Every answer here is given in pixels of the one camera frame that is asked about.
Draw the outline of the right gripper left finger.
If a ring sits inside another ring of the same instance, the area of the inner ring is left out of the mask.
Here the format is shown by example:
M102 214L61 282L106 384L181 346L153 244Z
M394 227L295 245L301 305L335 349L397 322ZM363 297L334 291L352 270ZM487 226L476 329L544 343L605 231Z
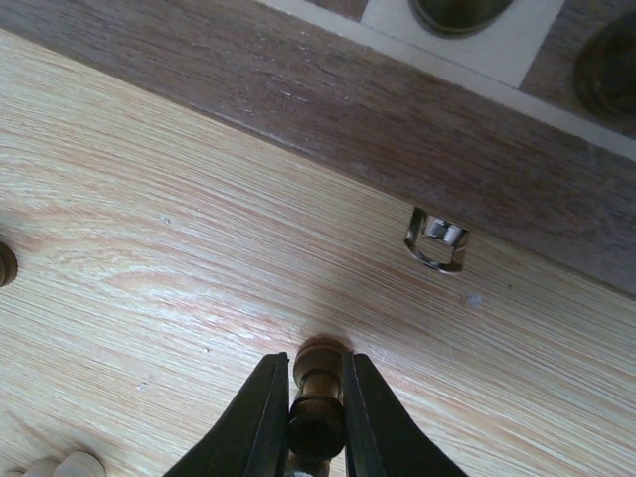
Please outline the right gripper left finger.
M282 476L288 459L286 353L265 355L210 431L166 474Z

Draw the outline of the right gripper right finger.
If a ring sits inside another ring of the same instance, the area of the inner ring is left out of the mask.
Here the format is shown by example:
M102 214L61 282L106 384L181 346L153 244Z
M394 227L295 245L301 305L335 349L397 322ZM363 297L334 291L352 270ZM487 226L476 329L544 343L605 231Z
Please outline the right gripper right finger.
M463 476L415 424L370 358L343 359L346 471L349 476Z

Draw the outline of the dark piece pile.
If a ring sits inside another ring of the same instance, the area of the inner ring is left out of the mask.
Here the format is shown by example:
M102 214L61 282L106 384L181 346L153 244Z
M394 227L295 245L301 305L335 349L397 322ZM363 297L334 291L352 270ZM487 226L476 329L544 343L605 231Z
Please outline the dark piece pile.
M288 446L307 460L330 460L345 445L342 388L348 352L326 336L310 338L298 349L292 370L298 393L289 411Z

